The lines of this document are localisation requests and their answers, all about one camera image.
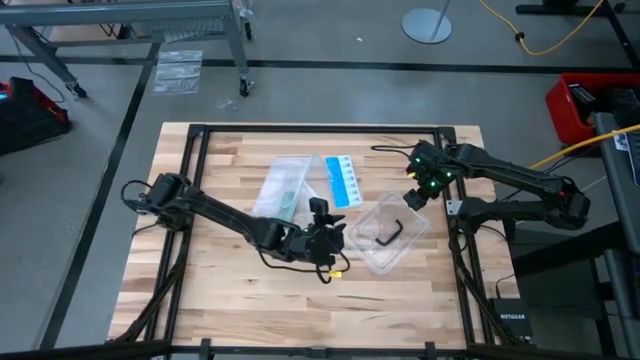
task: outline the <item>butcher block tabletop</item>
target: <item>butcher block tabletop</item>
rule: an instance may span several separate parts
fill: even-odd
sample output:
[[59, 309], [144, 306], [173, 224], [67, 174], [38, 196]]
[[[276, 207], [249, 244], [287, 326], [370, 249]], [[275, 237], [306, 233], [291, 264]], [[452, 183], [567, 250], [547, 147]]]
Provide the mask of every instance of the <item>butcher block tabletop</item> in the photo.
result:
[[[149, 182], [160, 173], [179, 172], [188, 128], [189, 123], [164, 124]], [[459, 143], [483, 146], [479, 127], [456, 126], [455, 130]], [[348, 229], [375, 206], [382, 194], [404, 194], [416, 187], [405, 174], [406, 158], [374, 152], [370, 146], [413, 145], [420, 139], [432, 142], [433, 136], [241, 129], [213, 132], [201, 188], [222, 202], [250, 212], [276, 156], [351, 155], [364, 203], [333, 211], [346, 215]], [[466, 180], [465, 185], [468, 196], [495, 199], [490, 180]], [[322, 284], [313, 273], [267, 268], [242, 236], [197, 216], [173, 344], [199, 345], [202, 338], [210, 338], [216, 346], [422, 348], [431, 341], [438, 349], [466, 348], [442, 198], [430, 200], [420, 212], [430, 221], [431, 229], [389, 273], [373, 273], [346, 250], [352, 268], [329, 285]], [[154, 221], [153, 217], [140, 217], [136, 228]], [[486, 224], [503, 231], [497, 222]], [[151, 298], [165, 234], [164, 229], [154, 227], [133, 238], [109, 338], [123, 333]], [[174, 258], [179, 240], [176, 237]], [[483, 228], [476, 234], [476, 242], [490, 297], [496, 281], [513, 274], [509, 248], [499, 234]], [[274, 259], [268, 260], [277, 264]], [[302, 263], [290, 265], [309, 268]], [[342, 265], [340, 259], [334, 268]], [[515, 277], [501, 281], [500, 291], [503, 297], [518, 297]], [[470, 295], [469, 299], [476, 341], [482, 342], [479, 311]], [[167, 307], [165, 299], [156, 338], [164, 333]]]

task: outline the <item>metal cart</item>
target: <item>metal cart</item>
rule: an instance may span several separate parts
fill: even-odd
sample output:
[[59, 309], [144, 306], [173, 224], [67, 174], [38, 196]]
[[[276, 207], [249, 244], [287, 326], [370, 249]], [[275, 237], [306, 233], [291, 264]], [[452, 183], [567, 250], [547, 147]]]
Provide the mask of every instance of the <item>metal cart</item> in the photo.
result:
[[[120, 45], [226, 38], [238, 69], [239, 92], [248, 96], [249, 77], [241, 27], [251, 40], [249, 19], [241, 18], [231, 0], [156, 0], [125, 3], [86, 2], [60, 5], [5, 5], [0, 0], [0, 24], [62, 80], [74, 95], [86, 97], [67, 66], [56, 56], [60, 46]], [[33, 26], [102, 25], [108, 41], [50, 42]], [[117, 33], [114, 24], [120, 24]]]

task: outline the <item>gray concrete floor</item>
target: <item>gray concrete floor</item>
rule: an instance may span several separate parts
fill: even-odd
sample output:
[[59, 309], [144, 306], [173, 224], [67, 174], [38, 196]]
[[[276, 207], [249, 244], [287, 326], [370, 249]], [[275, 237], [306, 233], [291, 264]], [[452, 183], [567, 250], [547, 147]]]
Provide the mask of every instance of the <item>gray concrete floor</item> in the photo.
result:
[[[513, 2], [490, 3], [527, 32], [529, 45], [535, 49], [553, 44], [580, 21], [517, 16]], [[402, 33], [400, 20], [405, 12], [421, 6], [439, 8], [442, 2], [256, 1], [257, 39], [247, 45], [247, 53], [251, 59], [278, 60], [628, 66], [603, 19], [594, 19], [551, 56], [533, 58], [523, 55], [510, 30], [476, 1], [452, 1], [448, 14], [454, 31], [445, 43], [427, 46], [412, 42]], [[637, 49], [639, 19], [640, 14], [621, 16]], [[0, 54], [15, 54], [12, 43], [4, 39], [8, 40], [7, 34], [0, 32]], [[180, 43], [164, 49], [199, 49], [205, 58], [229, 57], [224, 43]], [[64, 48], [59, 54], [143, 57], [147, 51], [147, 45], [129, 45]], [[42, 66], [33, 68], [64, 88]], [[0, 352], [37, 344], [141, 70], [138, 66], [70, 68], [91, 96], [76, 100], [67, 95], [64, 106], [69, 109], [74, 130], [59, 141], [0, 158], [0, 173], [5, 175], [0, 186]], [[95, 344], [105, 339], [136, 219], [120, 204], [116, 192], [127, 180], [147, 177], [163, 122], [474, 124], [482, 127], [492, 154], [521, 164], [531, 164], [559, 147], [544, 101], [557, 76], [266, 68], [252, 69], [252, 75], [257, 86], [247, 99], [237, 95], [232, 68], [203, 69], [200, 90], [194, 95], [159, 97], [147, 89], [59, 346]], [[31, 77], [23, 64], [3, 63], [0, 79], [10, 76]], [[55, 96], [46, 84], [36, 83]], [[226, 99], [237, 103], [237, 111], [218, 107]], [[604, 175], [600, 161], [589, 159], [577, 160], [559, 172], [573, 177], [580, 186]], [[588, 228], [615, 217], [607, 186], [601, 182], [588, 193], [594, 202]], [[508, 191], [498, 186], [500, 196]], [[552, 230], [538, 224], [522, 226]], [[573, 303], [575, 295], [581, 294], [575, 288], [581, 283], [574, 281], [576, 276], [590, 275], [580, 271], [554, 273], [521, 283], [522, 292], [563, 288], [566, 294], [555, 294], [552, 304], [557, 304], [557, 299]], [[593, 321], [544, 308], [533, 311], [541, 346], [599, 350]]]

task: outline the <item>plastic lid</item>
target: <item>plastic lid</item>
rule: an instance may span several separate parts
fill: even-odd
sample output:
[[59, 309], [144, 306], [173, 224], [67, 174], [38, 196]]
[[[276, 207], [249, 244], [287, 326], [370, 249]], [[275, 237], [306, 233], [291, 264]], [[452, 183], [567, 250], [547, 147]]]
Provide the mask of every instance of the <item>plastic lid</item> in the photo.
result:
[[347, 238], [373, 272], [386, 274], [430, 228], [429, 220], [411, 210], [400, 194], [387, 193], [347, 227]]

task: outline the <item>red toolbox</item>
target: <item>red toolbox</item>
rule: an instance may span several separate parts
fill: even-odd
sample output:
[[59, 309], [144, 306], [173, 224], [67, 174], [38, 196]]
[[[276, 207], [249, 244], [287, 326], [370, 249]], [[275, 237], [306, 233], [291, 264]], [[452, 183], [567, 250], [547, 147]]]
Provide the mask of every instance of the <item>red toolbox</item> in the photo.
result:
[[562, 74], [560, 81], [547, 93], [547, 106], [558, 139], [571, 145], [592, 138], [593, 126], [580, 120], [569, 92], [569, 84], [578, 83], [592, 95], [613, 86], [640, 87], [640, 74]]
[[67, 111], [33, 81], [12, 77], [0, 83], [0, 155], [41, 144], [71, 129]]

